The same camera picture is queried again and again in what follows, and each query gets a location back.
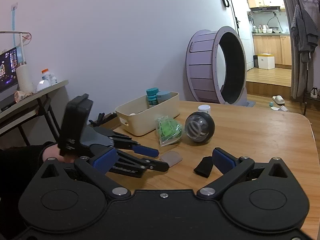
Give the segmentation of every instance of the range hood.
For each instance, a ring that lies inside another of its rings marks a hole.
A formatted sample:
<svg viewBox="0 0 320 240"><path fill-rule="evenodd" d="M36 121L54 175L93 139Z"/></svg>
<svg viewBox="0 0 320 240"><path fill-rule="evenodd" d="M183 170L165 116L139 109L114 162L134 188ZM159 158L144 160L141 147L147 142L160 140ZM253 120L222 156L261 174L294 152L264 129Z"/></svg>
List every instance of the range hood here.
<svg viewBox="0 0 320 240"><path fill-rule="evenodd" d="M278 11L280 12L280 6L266 6L266 7L255 7L255 8L250 8L251 11L253 12L273 12L273 11Z"/></svg>

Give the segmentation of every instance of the white slipper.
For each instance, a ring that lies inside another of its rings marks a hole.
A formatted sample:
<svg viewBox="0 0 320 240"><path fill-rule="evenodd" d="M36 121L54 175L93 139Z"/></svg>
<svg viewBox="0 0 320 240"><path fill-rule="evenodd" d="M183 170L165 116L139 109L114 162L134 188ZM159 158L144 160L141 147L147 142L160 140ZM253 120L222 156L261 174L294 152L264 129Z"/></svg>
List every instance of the white slipper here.
<svg viewBox="0 0 320 240"><path fill-rule="evenodd" d="M278 104L278 105L284 105L284 99L282 96L273 96L272 99Z"/></svg>
<svg viewBox="0 0 320 240"><path fill-rule="evenodd" d="M288 108L286 108L285 106L281 106L280 108L273 106L271 107L271 109L275 111L283 111L283 112L289 111Z"/></svg>

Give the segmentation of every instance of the computer monitor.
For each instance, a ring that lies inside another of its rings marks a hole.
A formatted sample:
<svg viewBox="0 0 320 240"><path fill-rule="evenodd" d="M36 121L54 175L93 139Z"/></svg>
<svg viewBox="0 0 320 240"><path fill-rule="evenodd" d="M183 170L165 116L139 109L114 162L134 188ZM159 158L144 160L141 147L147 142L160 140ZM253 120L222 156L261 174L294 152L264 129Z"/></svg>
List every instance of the computer monitor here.
<svg viewBox="0 0 320 240"><path fill-rule="evenodd" d="M17 48L10 49L0 55L0 101L7 97L12 97L9 101L13 99L12 95L17 90L18 85L17 63Z"/></svg>

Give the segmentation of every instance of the blue gripper pad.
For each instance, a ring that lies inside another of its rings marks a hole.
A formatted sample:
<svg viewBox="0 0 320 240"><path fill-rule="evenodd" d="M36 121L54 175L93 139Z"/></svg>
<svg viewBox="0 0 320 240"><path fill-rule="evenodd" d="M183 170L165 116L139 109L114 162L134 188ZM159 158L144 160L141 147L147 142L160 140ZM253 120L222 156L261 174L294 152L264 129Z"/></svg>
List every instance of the blue gripper pad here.
<svg viewBox="0 0 320 240"><path fill-rule="evenodd" d="M153 148L149 148L142 145L134 145L132 146L132 150L141 155L149 156L149 157L158 157L159 151Z"/></svg>
<svg viewBox="0 0 320 240"><path fill-rule="evenodd" d="M95 159L92 166L103 174L106 174L113 165L118 161L119 155L117 154L116 148L111 148L105 154Z"/></svg>
<svg viewBox="0 0 320 240"><path fill-rule="evenodd" d="M237 158L221 148L215 148L212 152L213 165L216 166L222 174L233 169L236 166L236 160Z"/></svg>

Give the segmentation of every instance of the clear plastic bag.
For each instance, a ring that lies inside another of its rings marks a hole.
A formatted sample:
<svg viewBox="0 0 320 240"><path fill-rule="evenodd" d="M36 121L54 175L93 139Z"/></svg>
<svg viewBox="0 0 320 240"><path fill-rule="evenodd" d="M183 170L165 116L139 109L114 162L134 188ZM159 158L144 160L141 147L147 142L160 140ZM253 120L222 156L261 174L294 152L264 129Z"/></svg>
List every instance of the clear plastic bag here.
<svg viewBox="0 0 320 240"><path fill-rule="evenodd" d="M160 146L166 146L175 143L181 138L183 126L173 118L163 116L156 120L156 131Z"/></svg>

